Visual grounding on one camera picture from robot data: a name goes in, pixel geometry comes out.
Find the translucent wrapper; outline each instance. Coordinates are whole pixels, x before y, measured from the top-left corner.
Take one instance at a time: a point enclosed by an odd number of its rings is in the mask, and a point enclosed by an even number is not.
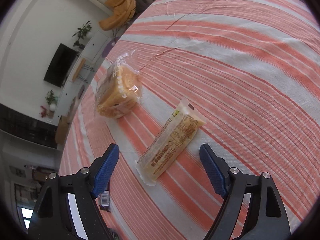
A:
[[[153,143],[137,161],[137,170],[149,186],[172,164],[195,136],[206,118],[186,98],[178,104]]]
[[[140,102],[139,71],[129,65],[132,54],[126,53],[117,58],[98,81],[95,108],[100,115],[120,118]]]

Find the black tv screen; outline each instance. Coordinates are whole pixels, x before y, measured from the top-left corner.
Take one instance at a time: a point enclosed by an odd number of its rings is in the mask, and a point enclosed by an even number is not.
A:
[[[61,87],[77,54],[78,52],[61,43],[51,60],[44,81]]]

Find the barcode label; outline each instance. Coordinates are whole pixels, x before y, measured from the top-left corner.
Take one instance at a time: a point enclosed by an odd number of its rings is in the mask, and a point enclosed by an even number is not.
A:
[[[101,194],[101,206],[106,207],[109,205],[109,191],[105,191]]]

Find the striped tablecloth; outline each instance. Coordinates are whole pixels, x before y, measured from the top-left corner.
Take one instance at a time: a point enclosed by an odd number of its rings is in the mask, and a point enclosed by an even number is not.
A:
[[[221,206],[199,160],[208,143],[242,172],[271,173],[295,229],[319,194],[320,34],[298,0],[157,0],[126,31],[107,59],[136,49],[143,99],[118,120],[95,117],[101,67],[71,125],[60,175],[77,172],[120,147],[111,178],[111,213],[121,239],[206,235]],[[135,161],[182,97],[207,117],[188,147],[145,185]],[[233,237],[245,219],[244,200]]]

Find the plastic wrapper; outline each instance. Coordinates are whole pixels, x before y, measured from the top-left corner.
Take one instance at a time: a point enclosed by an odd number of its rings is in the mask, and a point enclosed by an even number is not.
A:
[[[95,98],[98,114],[120,118],[140,102],[141,82],[139,71],[130,66],[132,54],[126,53],[117,58],[98,81]]]
[[[206,118],[186,98],[178,104],[153,143],[137,161],[137,170],[149,186],[173,163],[195,136]]]

